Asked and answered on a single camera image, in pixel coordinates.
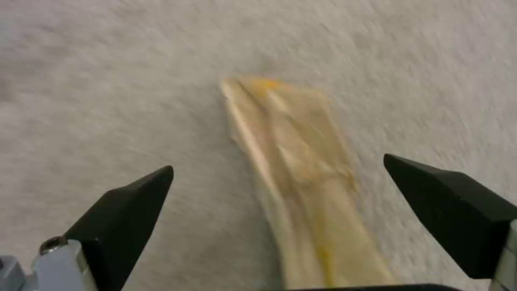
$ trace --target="white fabric surface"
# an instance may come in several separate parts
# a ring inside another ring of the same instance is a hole
[[[512,0],[0,0],[0,253],[28,269],[106,190],[171,164],[171,193],[125,290],[280,288],[220,78],[333,100],[358,208],[402,282],[484,290],[416,220],[391,152],[517,202]]]

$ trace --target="screw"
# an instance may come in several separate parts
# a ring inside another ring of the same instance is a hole
[[[67,242],[66,238],[63,236],[57,236],[57,237],[50,238],[41,244],[41,246],[39,247],[39,254],[41,256],[48,254],[49,252],[53,252],[67,244],[68,244],[68,242]]]

